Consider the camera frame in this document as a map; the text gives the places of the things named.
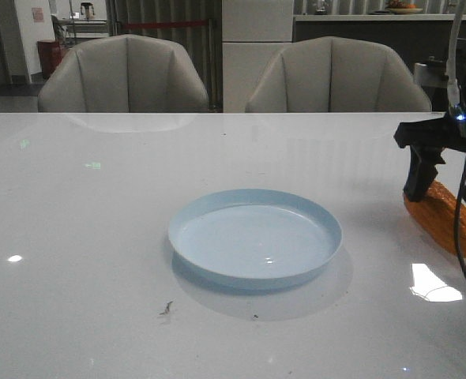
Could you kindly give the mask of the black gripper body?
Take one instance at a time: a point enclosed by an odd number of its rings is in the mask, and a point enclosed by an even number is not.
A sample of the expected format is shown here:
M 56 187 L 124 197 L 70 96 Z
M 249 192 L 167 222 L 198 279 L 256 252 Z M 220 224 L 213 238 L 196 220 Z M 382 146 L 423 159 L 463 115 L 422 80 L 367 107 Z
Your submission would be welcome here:
M 394 134 L 399 147 L 466 149 L 466 82 L 461 91 L 461 111 L 447 111 L 440 118 L 402 122 Z

